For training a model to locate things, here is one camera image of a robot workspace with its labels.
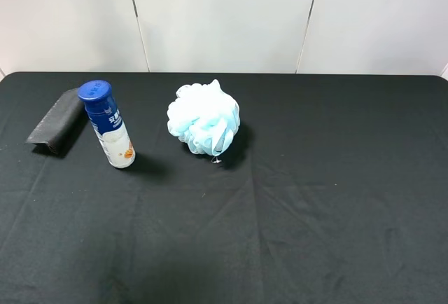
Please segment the black leather pouch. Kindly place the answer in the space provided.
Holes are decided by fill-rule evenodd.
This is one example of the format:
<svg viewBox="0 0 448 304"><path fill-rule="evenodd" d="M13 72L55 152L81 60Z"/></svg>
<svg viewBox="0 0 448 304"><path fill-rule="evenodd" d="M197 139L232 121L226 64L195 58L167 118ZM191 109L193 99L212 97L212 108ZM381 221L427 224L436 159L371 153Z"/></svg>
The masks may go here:
<svg viewBox="0 0 448 304"><path fill-rule="evenodd" d="M26 139L37 151L65 156L85 127L87 116L84 103L78 98L78 88L62 93Z"/></svg>

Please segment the light blue bath loofah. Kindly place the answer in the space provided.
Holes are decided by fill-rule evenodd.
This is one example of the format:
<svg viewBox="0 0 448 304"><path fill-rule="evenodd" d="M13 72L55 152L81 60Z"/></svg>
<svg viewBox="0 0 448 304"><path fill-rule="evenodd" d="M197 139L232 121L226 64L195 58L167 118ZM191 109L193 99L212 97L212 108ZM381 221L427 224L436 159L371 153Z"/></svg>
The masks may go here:
<svg viewBox="0 0 448 304"><path fill-rule="evenodd" d="M169 133L195 155L208 155L213 163L230 147L240 126L237 101L221 89L218 80L187 84L176 91L167 109Z"/></svg>

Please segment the black tablecloth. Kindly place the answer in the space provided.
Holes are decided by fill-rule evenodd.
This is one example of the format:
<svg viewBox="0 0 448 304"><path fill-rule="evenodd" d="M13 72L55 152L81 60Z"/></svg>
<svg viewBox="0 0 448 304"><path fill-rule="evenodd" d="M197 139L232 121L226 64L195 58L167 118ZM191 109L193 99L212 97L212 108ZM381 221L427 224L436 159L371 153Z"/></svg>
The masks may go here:
<svg viewBox="0 0 448 304"><path fill-rule="evenodd" d="M213 163L167 131L211 74L101 74L136 160L82 121L25 144L82 73L1 82L2 303L446 303L447 82L221 74L241 127Z"/></svg>

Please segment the blue white milk bottle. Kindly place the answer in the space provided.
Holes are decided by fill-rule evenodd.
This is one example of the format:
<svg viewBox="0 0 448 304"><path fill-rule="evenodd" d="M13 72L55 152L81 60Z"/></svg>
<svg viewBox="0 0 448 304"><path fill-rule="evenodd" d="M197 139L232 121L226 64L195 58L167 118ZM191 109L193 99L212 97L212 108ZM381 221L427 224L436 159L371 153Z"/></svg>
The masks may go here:
<svg viewBox="0 0 448 304"><path fill-rule="evenodd" d="M129 167L136 157L125 122L113 98L111 84L93 80L82 84L78 98L108 159L117 169Z"/></svg>

